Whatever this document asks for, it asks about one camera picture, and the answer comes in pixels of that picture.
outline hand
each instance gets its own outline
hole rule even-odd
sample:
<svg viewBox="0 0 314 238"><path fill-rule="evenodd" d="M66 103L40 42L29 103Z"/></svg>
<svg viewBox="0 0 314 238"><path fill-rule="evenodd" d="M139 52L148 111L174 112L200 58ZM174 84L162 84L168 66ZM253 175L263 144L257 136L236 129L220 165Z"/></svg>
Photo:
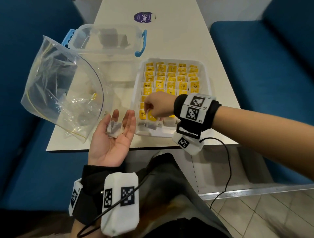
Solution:
<svg viewBox="0 0 314 238"><path fill-rule="evenodd" d="M152 93L144 101L144 110L147 112L148 109L152 109L152 116L155 118L171 116L176 98L169 93Z"/></svg>
<svg viewBox="0 0 314 238"><path fill-rule="evenodd" d="M109 138L106 128L110 122L110 114L98 124L93 134L88 152L88 165L119 167L125 159L133 139L136 118L133 110L127 110L122 125L124 132L117 138ZM111 120L118 121L119 111L113 111Z"/></svg>

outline open palm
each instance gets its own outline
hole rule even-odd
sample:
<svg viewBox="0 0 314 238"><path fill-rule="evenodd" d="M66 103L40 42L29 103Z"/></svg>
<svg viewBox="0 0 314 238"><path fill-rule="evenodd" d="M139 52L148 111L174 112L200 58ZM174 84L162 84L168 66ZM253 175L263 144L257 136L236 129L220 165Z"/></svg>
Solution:
<svg viewBox="0 0 314 238"><path fill-rule="evenodd" d="M110 115L106 115L98 124L93 134L88 152L88 165L118 167L125 159L136 128L136 118L133 110L127 110L122 125L123 133L117 138L109 138L106 128L111 120L118 121L119 111L116 109Z"/></svg>

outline wrist strap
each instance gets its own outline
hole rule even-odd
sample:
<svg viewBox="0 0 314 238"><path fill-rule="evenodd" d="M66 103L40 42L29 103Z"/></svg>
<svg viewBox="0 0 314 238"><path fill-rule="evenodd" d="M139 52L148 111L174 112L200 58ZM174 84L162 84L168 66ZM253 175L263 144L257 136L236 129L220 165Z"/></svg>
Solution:
<svg viewBox="0 0 314 238"><path fill-rule="evenodd" d="M73 216L87 225L102 212L104 182L109 174L122 172L121 167L85 165L82 172L83 188L76 202Z"/></svg>
<svg viewBox="0 0 314 238"><path fill-rule="evenodd" d="M216 97L204 94L180 95L174 103L174 114L181 122L177 125L177 132L199 139L201 132L210 129L215 114L221 104Z"/></svg>

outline purple sticker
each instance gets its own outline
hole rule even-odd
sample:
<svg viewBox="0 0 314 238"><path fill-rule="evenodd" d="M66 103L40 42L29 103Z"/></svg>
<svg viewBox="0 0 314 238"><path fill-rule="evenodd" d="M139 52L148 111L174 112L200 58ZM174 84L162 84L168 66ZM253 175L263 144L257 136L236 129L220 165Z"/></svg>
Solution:
<svg viewBox="0 0 314 238"><path fill-rule="evenodd" d="M149 23L152 21L151 12L139 12L134 15L134 20L141 23Z"/></svg>

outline person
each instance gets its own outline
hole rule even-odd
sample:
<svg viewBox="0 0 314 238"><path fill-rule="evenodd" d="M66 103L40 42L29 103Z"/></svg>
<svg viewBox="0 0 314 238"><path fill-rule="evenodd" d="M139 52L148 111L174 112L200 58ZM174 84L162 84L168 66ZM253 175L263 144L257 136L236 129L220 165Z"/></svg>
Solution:
<svg viewBox="0 0 314 238"><path fill-rule="evenodd" d="M144 109L151 109L154 117L174 114L177 97L164 92L149 95ZM102 119L93 134L87 166L103 166L105 170L119 168L133 139L136 118L128 110L122 120L124 132L116 139L106 135L110 120L117 121L119 111ZM219 106L211 128L237 143L250 147L277 163L314 180L314 127L286 118L253 111ZM187 182L169 153L151 159L137 173L140 180L149 176L139 189L140 221L136 229L121 237L191 237L207 234L212 237L232 237L211 209L199 198ZM100 219L85 232L99 226ZM84 227L77 219L71 232L75 238ZM89 234L89 238L105 237L101 230Z"/></svg>

